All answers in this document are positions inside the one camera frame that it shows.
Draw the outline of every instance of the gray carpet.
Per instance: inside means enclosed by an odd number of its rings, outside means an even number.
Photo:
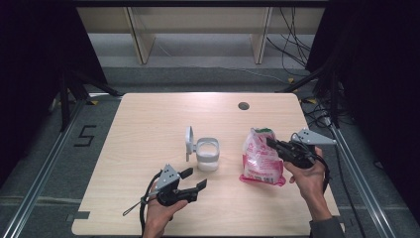
[[[220,67],[104,68],[109,85],[121,92],[274,92],[286,86],[280,81],[287,81],[291,77],[291,74],[284,69],[250,70],[254,74]],[[295,70],[294,73],[307,72]],[[257,74],[275,75],[278,79]],[[310,92],[313,85],[314,83],[308,83],[299,88],[298,92]],[[100,91],[90,85],[86,85],[86,88],[90,92]],[[21,237],[75,237],[71,233],[71,216],[77,211],[87,188],[118,105],[118,100],[101,100],[96,105],[89,104],[83,107]],[[310,103],[302,104],[305,112],[311,112],[315,106]],[[373,164],[375,157],[358,130],[357,124],[350,116],[345,115],[340,118],[343,121],[340,124],[341,131],[371,189],[391,221],[397,237],[418,237],[419,225],[411,216],[386,173]],[[312,119],[307,117],[307,121],[310,123]],[[346,124],[344,121],[352,122],[352,124]],[[94,126],[85,128],[85,134],[92,135],[94,138],[88,147],[75,147],[89,141],[87,138],[79,138],[85,126]],[[40,129],[37,140],[28,151],[28,156],[20,161],[2,186],[0,190],[0,231],[2,233],[48,156],[59,128],[60,111],[57,107]],[[325,128],[314,125],[311,129],[331,137]],[[349,195],[344,190],[340,179],[336,151],[330,146],[324,146],[322,149],[332,171],[330,186],[346,225],[346,237],[362,237],[358,220],[366,237],[380,237],[343,160],[340,158],[341,171]],[[349,196],[357,214],[353,213]]]

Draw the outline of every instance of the pink plastic bag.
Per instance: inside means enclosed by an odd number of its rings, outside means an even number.
[[[244,143],[244,173],[240,180],[282,186],[286,182],[283,176],[283,160],[278,157],[276,150],[266,144],[267,137],[275,140],[274,132],[268,128],[251,128]]]

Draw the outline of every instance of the wooden table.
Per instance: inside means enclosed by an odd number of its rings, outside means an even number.
[[[250,105],[248,110],[238,107]],[[214,137],[220,144],[219,169],[201,172],[195,155],[185,160],[185,130],[192,126],[194,143]],[[194,174],[179,188],[208,179],[198,200],[177,212],[165,229],[168,236],[308,235],[311,220],[296,184],[274,186],[239,180],[242,147],[250,129],[267,127],[278,140],[306,127],[294,94],[288,93],[129,93],[120,104],[79,212],[77,235],[140,235],[139,202],[152,177],[165,164]],[[288,180],[291,174],[284,170]],[[330,188],[325,192],[333,215],[339,215]]]

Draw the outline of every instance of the person's left hand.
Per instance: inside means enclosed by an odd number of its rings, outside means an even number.
[[[187,200],[178,201],[172,206],[162,206],[154,198],[148,202],[148,213],[146,217],[146,227],[143,234],[144,238],[158,238],[163,235],[164,227],[173,218],[176,211],[188,204]]]

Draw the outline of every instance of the hand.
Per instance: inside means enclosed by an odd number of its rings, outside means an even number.
[[[322,158],[322,150],[315,147],[315,152]],[[284,167],[293,176],[290,183],[297,183],[300,194],[305,199],[314,221],[326,220],[332,217],[324,198],[323,183],[325,167],[321,162],[315,161],[312,168],[302,170],[290,162],[284,162]]]
[[[143,234],[144,238],[158,238],[163,235],[164,227],[173,218],[176,211],[188,204],[187,200],[178,201],[172,206],[162,206],[158,201],[151,197],[148,203],[148,213],[146,217],[146,227]]]

